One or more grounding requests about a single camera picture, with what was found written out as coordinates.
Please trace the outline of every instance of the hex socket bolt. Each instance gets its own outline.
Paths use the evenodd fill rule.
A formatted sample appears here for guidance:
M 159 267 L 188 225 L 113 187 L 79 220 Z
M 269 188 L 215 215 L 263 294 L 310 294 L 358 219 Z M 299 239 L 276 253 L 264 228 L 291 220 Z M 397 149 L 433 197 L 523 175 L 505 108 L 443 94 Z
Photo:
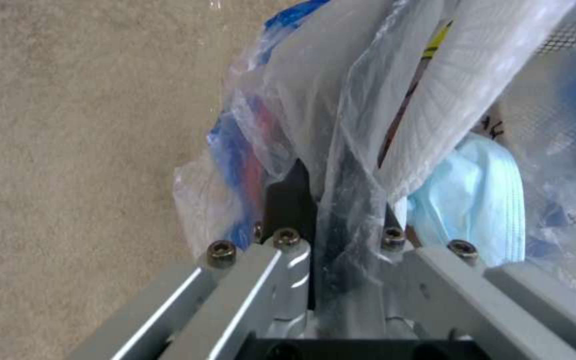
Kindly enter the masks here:
M 292 227 L 279 228 L 272 234 L 272 245 L 282 251 L 290 250 L 299 244 L 300 240 L 299 232 Z
M 262 228 L 261 221 L 256 221 L 252 225 L 252 236 L 255 244 L 261 244 L 261 237 L 263 235 L 263 232 L 264 230 Z
M 450 240 L 446 247 L 469 265 L 475 265 L 480 256 L 475 245 L 466 240 Z
M 384 228 L 381 237 L 381 248 L 386 251 L 401 251 L 406 244 L 406 237 L 402 228 L 391 226 Z
M 206 260 L 211 267 L 225 269 L 235 264 L 237 248 L 226 240 L 217 240 L 208 246 Z

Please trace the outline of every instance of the floor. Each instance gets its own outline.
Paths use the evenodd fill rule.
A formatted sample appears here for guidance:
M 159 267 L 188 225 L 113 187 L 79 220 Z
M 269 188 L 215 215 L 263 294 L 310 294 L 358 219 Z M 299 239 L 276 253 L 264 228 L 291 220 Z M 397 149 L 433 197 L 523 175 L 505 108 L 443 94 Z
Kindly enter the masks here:
M 192 261 L 171 196 L 295 0 L 0 0 L 0 359 L 57 359 Z

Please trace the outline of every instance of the blue surgical mask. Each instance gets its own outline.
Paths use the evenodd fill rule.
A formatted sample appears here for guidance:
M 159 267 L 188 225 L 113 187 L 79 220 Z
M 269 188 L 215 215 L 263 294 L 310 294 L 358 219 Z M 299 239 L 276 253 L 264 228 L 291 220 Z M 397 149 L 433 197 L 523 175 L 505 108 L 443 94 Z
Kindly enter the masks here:
M 524 191 L 508 150 L 469 133 L 408 198 L 408 224 L 420 242 L 461 239 L 484 264 L 521 262 L 526 251 Z

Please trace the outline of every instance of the black plastic part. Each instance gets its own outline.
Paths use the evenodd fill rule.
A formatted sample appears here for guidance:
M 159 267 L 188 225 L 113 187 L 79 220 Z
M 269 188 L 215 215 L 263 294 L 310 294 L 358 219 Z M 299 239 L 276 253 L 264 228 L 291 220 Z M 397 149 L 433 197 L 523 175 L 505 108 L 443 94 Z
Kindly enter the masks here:
M 310 244 L 310 248 L 314 249 L 317 205 L 311 196 L 309 184 L 308 170 L 297 160 L 284 180 L 266 188 L 261 239 L 269 239 L 281 228 L 293 228 Z M 313 266 L 314 261 L 311 258 L 308 284 L 310 310 L 315 308 Z
M 474 341 L 257 339 L 236 360 L 488 360 Z

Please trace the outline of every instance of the gray metal bar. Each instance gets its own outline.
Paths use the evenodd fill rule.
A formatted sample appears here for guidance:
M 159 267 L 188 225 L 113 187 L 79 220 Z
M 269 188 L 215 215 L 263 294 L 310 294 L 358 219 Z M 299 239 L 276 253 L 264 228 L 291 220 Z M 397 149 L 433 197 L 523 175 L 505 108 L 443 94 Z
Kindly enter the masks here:
M 428 335 L 465 333 L 494 359 L 573 360 L 576 351 L 443 247 L 404 254 L 405 317 Z
M 576 293 L 525 262 L 486 271 L 485 278 L 576 349 Z
M 268 330 L 278 289 L 286 285 L 286 266 L 281 251 L 252 244 L 161 359 L 233 359 L 250 333 Z
M 68 358 L 154 359 L 183 328 L 216 284 L 205 269 L 176 264 L 121 307 Z

